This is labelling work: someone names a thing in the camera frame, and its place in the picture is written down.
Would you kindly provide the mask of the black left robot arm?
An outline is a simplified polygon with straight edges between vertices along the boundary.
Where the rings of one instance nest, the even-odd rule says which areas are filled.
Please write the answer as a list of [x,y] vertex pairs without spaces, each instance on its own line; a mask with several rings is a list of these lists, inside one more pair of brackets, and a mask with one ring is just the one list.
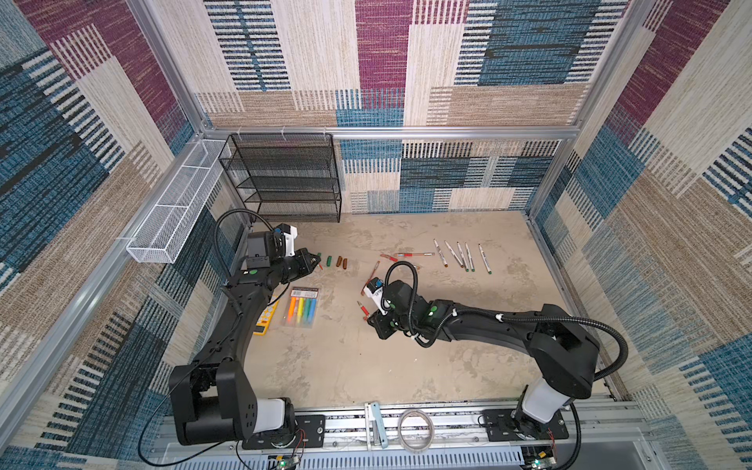
[[306,431],[291,399],[260,399],[244,371],[243,360],[258,320],[276,302],[273,293],[315,271],[316,254],[295,249],[295,227],[266,225],[250,235],[239,268],[228,272],[222,291],[227,306],[205,346],[190,364],[174,368],[168,395],[152,417],[170,407],[178,442],[208,452],[221,444],[263,441],[272,448],[295,447],[301,456]]

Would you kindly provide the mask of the highlighter set clear case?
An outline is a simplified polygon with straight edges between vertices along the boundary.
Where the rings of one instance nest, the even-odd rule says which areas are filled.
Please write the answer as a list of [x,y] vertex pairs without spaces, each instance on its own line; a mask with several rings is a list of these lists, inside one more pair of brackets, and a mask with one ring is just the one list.
[[319,299],[319,290],[309,287],[291,289],[289,304],[283,315],[283,325],[296,328],[311,328]]

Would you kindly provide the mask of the red gel pen upright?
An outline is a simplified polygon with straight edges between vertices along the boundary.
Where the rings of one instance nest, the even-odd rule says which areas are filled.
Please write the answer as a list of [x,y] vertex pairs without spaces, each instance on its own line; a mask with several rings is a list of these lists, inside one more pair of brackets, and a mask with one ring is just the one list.
[[381,264],[381,262],[380,262],[380,261],[378,260],[378,261],[376,262],[376,264],[375,264],[375,266],[374,266],[374,268],[373,268],[372,272],[370,273],[370,276],[368,276],[368,278],[366,279],[366,282],[365,282],[365,283],[363,284],[363,286],[362,286],[362,291],[360,292],[360,295],[361,295],[362,297],[365,297],[365,296],[366,296],[366,290],[367,290],[367,286],[368,286],[369,282],[370,282],[370,281],[371,281],[372,279],[374,279],[374,278],[376,277],[376,273],[378,272],[378,269],[379,269],[379,266],[380,266],[380,264]]

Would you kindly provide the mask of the yellow calculator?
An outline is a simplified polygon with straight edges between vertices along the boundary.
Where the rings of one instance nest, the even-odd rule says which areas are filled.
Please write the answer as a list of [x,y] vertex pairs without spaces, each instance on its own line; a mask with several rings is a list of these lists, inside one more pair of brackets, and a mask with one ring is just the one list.
[[264,336],[268,332],[268,328],[270,327],[270,323],[274,317],[274,313],[276,313],[276,309],[278,307],[278,303],[275,302],[272,305],[269,305],[264,309],[260,317],[258,318],[258,321],[256,323],[255,329],[254,329],[254,335],[255,336]]

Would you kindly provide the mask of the aluminium rail bracket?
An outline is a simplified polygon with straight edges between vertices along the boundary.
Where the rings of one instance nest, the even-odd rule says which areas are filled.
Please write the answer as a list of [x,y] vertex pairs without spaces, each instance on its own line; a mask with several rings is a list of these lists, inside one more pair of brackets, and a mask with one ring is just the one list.
[[389,448],[389,438],[384,423],[380,403],[367,403],[365,406],[366,446],[368,450]]

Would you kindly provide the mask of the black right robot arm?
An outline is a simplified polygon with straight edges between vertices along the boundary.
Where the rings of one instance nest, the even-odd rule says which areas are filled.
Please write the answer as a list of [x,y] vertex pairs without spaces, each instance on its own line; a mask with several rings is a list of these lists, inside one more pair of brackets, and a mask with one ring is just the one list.
[[472,341],[530,356],[540,370],[509,418],[523,440],[544,434],[555,415],[573,401],[591,397],[593,383],[617,372],[629,346],[615,328],[590,318],[568,315],[558,305],[538,311],[491,311],[451,300],[427,301],[418,283],[371,278],[363,289],[376,310],[367,318],[378,337],[397,332],[429,349],[438,342]]

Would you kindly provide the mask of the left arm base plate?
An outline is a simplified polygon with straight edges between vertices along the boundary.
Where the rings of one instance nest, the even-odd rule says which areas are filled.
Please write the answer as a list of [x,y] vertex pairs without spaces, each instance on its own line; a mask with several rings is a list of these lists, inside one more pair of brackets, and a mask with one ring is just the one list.
[[326,431],[324,414],[297,415],[293,432],[287,428],[258,433],[242,443],[243,450],[293,450],[293,448],[322,448]]

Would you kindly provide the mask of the brown cap marker bottom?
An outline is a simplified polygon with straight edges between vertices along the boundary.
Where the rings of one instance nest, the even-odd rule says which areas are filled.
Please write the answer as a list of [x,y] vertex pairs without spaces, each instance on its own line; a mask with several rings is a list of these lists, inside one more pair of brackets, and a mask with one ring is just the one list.
[[460,268],[464,269],[465,268],[464,261],[460,258],[460,256],[458,256],[458,254],[456,254],[456,251],[454,250],[454,248],[452,248],[452,246],[450,246],[450,243],[447,240],[445,240],[445,244],[448,250],[450,251],[450,253],[452,254],[452,256],[454,257],[454,259],[456,260],[456,262],[459,264]]

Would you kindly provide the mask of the brown cap white marker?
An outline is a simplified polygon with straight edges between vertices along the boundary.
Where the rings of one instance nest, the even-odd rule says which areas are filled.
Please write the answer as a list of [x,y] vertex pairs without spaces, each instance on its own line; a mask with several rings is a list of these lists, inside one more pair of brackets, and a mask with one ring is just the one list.
[[444,253],[443,253],[443,251],[442,251],[442,249],[441,249],[438,241],[436,239],[433,239],[433,242],[434,242],[434,245],[435,245],[435,248],[436,248],[436,252],[437,252],[438,256],[440,257],[440,260],[442,261],[443,266],[445,268],[448,268],[448,261],[447,261],[445,255],[444,255]]

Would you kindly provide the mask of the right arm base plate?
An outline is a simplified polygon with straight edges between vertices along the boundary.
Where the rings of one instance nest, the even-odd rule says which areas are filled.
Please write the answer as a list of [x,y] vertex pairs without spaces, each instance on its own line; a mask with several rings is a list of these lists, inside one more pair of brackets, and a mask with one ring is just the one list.
[[478,424],[486,431],[490,442],[567,440],[570,432],[558,411],[552,421],[542,424],[517,409],[484,409]]

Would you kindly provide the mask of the green cap marker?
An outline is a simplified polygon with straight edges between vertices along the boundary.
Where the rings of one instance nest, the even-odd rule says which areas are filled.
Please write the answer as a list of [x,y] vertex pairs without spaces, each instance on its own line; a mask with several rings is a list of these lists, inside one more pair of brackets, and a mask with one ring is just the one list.
[[467,266],[470,269],[470,272],[475,272],[476,269],[475,269],[474,260],[472,258],[472,254],[471,254],[469,245],[467,243],[465,243],[465,254],[467,258]]
[[468,260],[468,258],[466,256],[466,254],[465,254],[465,250],[464,250],[464,248],[462,248],[462,244],[460,244],[459,242],[457,242],[457,246],[458,246],[458,251],[459,251],[459,254],[460,254],[460,258],[462,259],[462,262],[463,262],[464,269],[465,269],[466,272],[470,272],[471,266],[470,266],[470,263],[469,263],[469,260]]
[[492,268],[490,266],[489,260],[487,258],[486,253],[485,253],[485,250],[484,250],[482,244],[480,244],[480,243],[478,244],[478,250],[479,250],[479,253],[481,255],[481,259],[483,260],[483,264],[485,266],[485,270],[486,270],[487,274],[489,274],[489,275],[493,274],[493,270],[492,270]]

